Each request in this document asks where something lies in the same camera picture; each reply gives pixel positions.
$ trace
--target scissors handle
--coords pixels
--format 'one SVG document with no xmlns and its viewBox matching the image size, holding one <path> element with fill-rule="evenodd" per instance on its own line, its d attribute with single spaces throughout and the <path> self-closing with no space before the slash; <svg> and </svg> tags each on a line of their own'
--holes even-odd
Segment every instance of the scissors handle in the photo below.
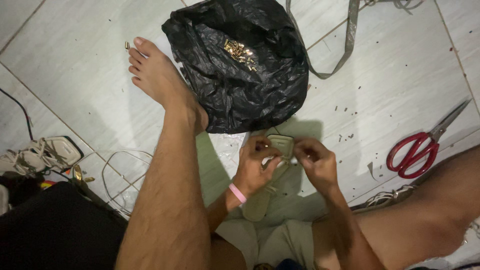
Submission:
<svg viewBox="0 0 480 270">
<path fill-rule="evenodd" d="M 398 172 L 398 176 L 405 178 L 405 179 L 412 179 L 415 177 L 418 177 L 422 174 L 424 174 L 432 165 L 433 162 L 435 161 L 435 158 L 437 157 L 438 153 L 438 147 L 440 146 L 437 142 L 435 142 L 433 139 L 432 141 L 425 147 L 420 153 L 415 155 L 417 150 L 419 149 L 420 145 L 422 145 L 425 140 L 427 140 L 430 136 L 428 133 L 425 132 L 420 132 L 415 135 L 412 135 L 410 137 L 407 137 L 403 140 L 401 140 L 399 143 L 397 143 L 392 150 L 390 150 L 390 153 L 388 153 L 387 156 L 387 168 L 391 171 Z M 396 167 L 393 166 L 393 159 L 395 157 L 395 154 L 406 144 L 415 141 L 408 151 L 407 155 L 403 158 L 403 160 L 398 164 Z M 415 164 L 419 159 L 423 158 L 424 156 L 429 155 L 427 158 L 427 161 L 425 164 L 416 172 L 411 173 L 411 174 L 405 174 L 407 169 Z"/>
</svg>

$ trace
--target gray strap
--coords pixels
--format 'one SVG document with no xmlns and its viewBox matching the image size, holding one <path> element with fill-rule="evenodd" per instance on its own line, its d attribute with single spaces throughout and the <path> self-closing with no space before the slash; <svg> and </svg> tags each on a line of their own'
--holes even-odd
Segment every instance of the gray strap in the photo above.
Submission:
<svg viewBox="0 0 480 270">
<path fill-rule="evenodd" d="M 297 33 L 299 35 L 300 42 L 305 51 L 305 55 L 307 56 L 309 70 L 320 79 L 325 80 L 330 76 L 332 76 L 333 74 L 335 74 L 337 71 L 339 71 L 340 68 L 342 68 L 343 64 L 345 64 L 345 62 L 353 52 L 353 45 L 355 44 L 355 33 L 357 32 L 357 19 L 359 15 L 360 0 L 350 0 L 350 3 L 348 4 L 347 37 L 345 39 L 345 53 L 343 54 L 342 58 L 340 59 L 340 61 L 338 62 L 338 64 L 336 65 L 332 73 L 318 73 L 312 67 L 312 64 L 310 63 L 310 58 L 308 57 L 307 49 L 305 48 L 305 43 L 303 43 L 303 38 L 301 37 L 300 30 L 297 25 L 297 21 L 295 21 L 295 18 L 293 17 L 292 12 L 290 11 L 290 2 L 291 0 L 286 0 L 287 13 L 288 13 L 288 16 L 290 17 L 290 20 L 292 20 L 293 25 L 295 26 L 295 30 L 297 30 Z"/>
</svg>

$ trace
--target toe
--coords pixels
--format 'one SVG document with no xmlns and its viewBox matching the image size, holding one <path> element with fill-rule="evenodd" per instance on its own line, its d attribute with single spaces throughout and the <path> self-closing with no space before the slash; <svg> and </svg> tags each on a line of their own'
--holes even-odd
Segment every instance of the toe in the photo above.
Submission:
<svg viewBox="0 0 480 270">
<path fill-rule="evenodd" d="M 137 87 L 139 87 L 141 89 L 140 83 L 142 81 L 138 77 L 132 77 L 132 82 L 133 82 L 134 85 L 136 85 Z"/>
<path fill-rule="evenodd" d="M 132 64 L 134 67 L 136 67 L 138 70 L 140 70 L 140 66 L 142 64 L 140 64 L 140 62 L 138 62 L 135 58 L 133 58 L 132 56 L 130 56 L 128 58 L 128 62 L 130 62 L 130 64 Z"/>
<path fill-rule="evenodd" d="M 140 71 L 134 66 L 129 66 L 128 71 L 130 71 L 130 73 L 133 73 L 136 76 L 138 76 L 140 74 Z"/>
<path fill-rule="evenodd" d="M 143 56 L 141 53 L 139 53 L 137 51 L 137 49 L 135 48 L 130 48 L 128 50 L 128 54 L 130 54 L 130 56 L 132 56 L 133 58 L 135 58 L 135 60 L 137 60 L 138 62 L 143 62 L 145 60 L 145 56 Z"/>
<path fill-rule="evenodd" d="M 150 57 L 156 53 L 162 53 L 156 46 L 153 44 L 152 41 L 146 40 L 143 37 L 136 37 L 133 42 L 135 46 L 139 50 L 139 52 L 143 53 L 144 55 Z"/>
</svg>

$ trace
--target pink rubber bracelet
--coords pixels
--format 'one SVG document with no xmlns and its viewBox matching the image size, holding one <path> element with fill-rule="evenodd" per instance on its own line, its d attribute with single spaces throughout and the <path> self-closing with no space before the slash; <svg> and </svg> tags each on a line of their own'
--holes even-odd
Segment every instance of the pink rubber bracelet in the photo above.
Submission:
<svg viewBox="0 0 480 270">
<path fill-rule="evenodd" d="M 241 203 L 245 203 L 247 201 L 247 198 L 245 198 L 245 196 L 233 183 L 228 185 L 228 187 L 233 192 L 233 195 L 235 195 Z"/>
</svg>

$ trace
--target black plastic bag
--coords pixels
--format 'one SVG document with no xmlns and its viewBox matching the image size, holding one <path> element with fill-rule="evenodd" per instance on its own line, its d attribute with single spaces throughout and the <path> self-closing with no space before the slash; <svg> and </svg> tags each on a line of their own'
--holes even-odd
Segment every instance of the black plastic bag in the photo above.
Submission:
<svg viewBox="0 0 480 270">
<path fill-rule="evenodd" d="M 270 128 L 302 106 L 309 75 L 306 53 L 275 0 L 204 1 L 172 12 L 162 30 L 208 114 L 207 132 Z M 224 50 L 226 39 L 253 52 L 258 72 Z"/>
</svg>

